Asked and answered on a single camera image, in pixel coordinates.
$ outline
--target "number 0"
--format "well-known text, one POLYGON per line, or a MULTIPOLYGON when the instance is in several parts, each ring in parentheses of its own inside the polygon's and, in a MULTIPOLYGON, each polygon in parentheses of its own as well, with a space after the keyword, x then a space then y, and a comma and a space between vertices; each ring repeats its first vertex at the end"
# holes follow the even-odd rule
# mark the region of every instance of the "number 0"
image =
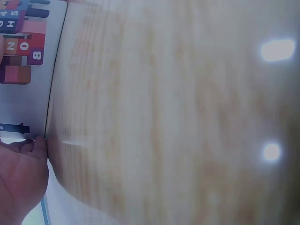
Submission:
POLYGON ((27 42, 22 42, 20 44, 20 49, 26 51, 29 48, 29 44, 27 42))

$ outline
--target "purple block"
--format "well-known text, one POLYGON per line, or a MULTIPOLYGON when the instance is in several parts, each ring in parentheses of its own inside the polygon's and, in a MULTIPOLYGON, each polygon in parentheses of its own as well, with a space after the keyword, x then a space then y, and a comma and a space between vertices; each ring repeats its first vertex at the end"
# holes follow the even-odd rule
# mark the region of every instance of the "purple block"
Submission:
POLYGON ((22 10, 19 14, 19 19, 18 19, 18 22, 17 22, 17 26, 15 28, 16 33, 19 33, 22 30, 22 26, 23 26, 23 23, 24 23, 24 20, 25 20, 25 14, 26 14, 26 10, 22 10))
POLYGON ((28 65, 42 65, 44 61, 43 48, 31 48, 30 54, 27 56, 28 65))

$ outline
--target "number 5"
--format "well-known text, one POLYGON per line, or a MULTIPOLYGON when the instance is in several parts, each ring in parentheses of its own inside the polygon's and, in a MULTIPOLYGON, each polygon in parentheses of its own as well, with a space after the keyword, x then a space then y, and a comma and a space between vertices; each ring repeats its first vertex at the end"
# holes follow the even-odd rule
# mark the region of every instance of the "number 5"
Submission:
POLYGON ((18 11, 14 11, 14 12, 11 12, 10 15, 19 15, 19 12, 18 11))

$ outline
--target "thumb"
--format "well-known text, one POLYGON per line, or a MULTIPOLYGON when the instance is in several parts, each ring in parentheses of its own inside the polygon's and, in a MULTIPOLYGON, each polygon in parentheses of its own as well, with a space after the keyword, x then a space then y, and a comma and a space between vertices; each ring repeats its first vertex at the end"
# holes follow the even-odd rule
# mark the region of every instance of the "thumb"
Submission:
POLYGON ((0 34, 0 63, 2 62, 3 55, 4 55, 4 46, 5 46, 5 39, 0 34))

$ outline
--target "colorful block illustration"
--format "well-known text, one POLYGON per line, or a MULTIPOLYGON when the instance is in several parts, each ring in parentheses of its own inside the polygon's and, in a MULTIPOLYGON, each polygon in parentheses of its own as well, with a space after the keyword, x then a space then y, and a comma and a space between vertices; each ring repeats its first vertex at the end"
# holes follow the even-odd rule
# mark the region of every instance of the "colorful block illustration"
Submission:
POLYGON ((0 69, 0 82, 3 84, 28 84, 31 81, 31 67, 5 66, 0 69))
POLYGON ((31 3, 50 4, 48 0, 0 0, 0 33, 4 35, 5 49, 0 65, 0 83, 28 84, 31 81, 30 66, 42 65, 46 22, 30 21, 26 16, 47 18, 49 10, 32 8, 31 3))

